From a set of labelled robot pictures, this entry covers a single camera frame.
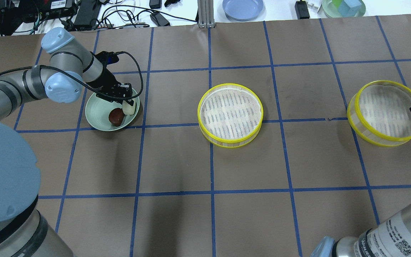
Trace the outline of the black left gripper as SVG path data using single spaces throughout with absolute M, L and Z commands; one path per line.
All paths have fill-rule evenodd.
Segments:
M 101 75 L 94 81 L 90 83 L 90 87 L 93 88 L 94 92 L 98 92 L 97 96 L 109 102 L 117 102 L 122 104 L 123 109 L 134 109 L 134 100 L 116 100 L 117 98 L 129 98 L 133 96 L 132 84 L 131 83 L 121 83 L 115 76 L 107 69 L 107 65 L 117 63 L 119 57 L 114 52 L 101 51 L 100 53 L 94 55 L 96 60 L 98 60 L 102 67 Z

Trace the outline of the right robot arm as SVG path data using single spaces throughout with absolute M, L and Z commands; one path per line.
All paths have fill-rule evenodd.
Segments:
M 347 118 L 373 145 L 402 145 L 411 140 L 411 89 L 389 80 L 371 82 L 352 97 Z M 311 256 L 411 257 L 411 204 L 359 237 L 324 237 Z

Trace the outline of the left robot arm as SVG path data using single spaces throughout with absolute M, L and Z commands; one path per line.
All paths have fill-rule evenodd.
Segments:
M 0 72 L 0 257 L 74 257 L 72 249 L 37 209 L 41 172 L 29 143 L 1 120 L 32 101 L 69 104 L 86 88 L 120 104 L 118 115 L 135 115 L 139 92 L 107 69 L 126 51 L 88 51 L 75 36 L 56 27 L 41 39 L 49 65 Z

